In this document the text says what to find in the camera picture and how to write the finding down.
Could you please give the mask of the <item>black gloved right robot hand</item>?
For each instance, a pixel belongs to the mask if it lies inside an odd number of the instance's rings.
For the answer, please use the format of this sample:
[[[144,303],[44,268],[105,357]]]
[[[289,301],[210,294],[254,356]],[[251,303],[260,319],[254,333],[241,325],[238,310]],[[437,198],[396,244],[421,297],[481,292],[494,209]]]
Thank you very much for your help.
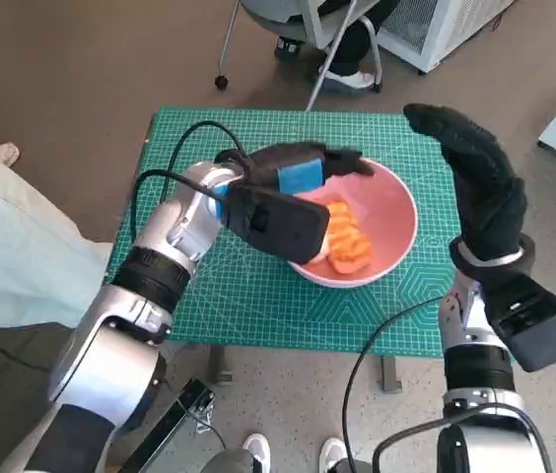
[[[470,253],[489,261],[518,252],[527,199],[497,138],[446,106],[410,103],[403,114],[414,132],[440,143],[453,174],[461,240]]]

